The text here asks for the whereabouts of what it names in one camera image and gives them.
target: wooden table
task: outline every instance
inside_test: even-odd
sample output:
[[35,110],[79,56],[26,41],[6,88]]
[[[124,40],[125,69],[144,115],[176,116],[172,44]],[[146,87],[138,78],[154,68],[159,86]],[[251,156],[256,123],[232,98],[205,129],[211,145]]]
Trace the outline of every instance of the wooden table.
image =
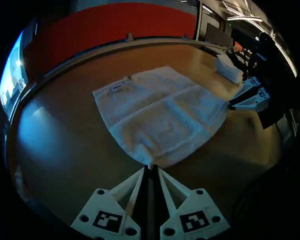
[[[127,50],[87,62],[49,82],[24,107],[15,152],[32,195],[71,224],[94,190],[111,189],[142,167],[105,127],[92,91],[137,72],[170,66],[226,100],[240,88],[215,70],[216,58],[187,45]],[[238,194],[280,156],[274,127],[255,112],[232,111],[204,146],[168,174],[205,188],[228,218]]]

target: window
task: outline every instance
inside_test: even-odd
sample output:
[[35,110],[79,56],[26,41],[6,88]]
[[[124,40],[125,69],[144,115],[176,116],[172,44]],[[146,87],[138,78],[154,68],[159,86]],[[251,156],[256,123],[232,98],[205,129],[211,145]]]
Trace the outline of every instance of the window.
[[18,99],[18,96],[20,96],[21,91],[26,86],[24,78],[21,74],[21,36],[22,33],[18,37],[9,54],[0,82],[0,100],[4,110],[6,111],[6,114],[8,115],[8,118],[11,116],[12,109],[16,103],[16,100]]

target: folded towel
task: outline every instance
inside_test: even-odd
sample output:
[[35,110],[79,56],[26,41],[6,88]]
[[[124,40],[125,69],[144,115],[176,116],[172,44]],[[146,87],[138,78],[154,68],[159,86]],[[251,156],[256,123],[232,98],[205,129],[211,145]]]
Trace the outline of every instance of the folded towel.
[[227,102],[170,67],[134,74],[93,92],[108,130],[135,160],[171,166],[207,142]]
[[221,75],[231,82],[236,84],[242,82],[243,72],[234,66],[227,55],[217,55],[216,68]]

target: red wall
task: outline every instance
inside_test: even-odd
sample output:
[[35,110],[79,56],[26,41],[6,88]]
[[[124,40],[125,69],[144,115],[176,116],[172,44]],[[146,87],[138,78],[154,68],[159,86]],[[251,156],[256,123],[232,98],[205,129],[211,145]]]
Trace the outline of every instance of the red wall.
[[95,46],[148,36],[193,37],[196,17],[177,9],[146,3],[116,3],[89,8],[45,28],[24,49],[30,81],[75,54]]

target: towel label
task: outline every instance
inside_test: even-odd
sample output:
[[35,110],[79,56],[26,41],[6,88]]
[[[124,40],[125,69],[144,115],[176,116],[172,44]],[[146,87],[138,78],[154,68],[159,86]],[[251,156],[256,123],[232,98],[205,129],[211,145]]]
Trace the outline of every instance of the towel label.
[[126,82],[117,83],[117,84],[115,84],[115,85],[113,85],[113,86],[111,87],[111,90],[112,90],[113,92],[120,91],[120,90],[123,88],[123,85],[124,85],[124,84],[126,84]]

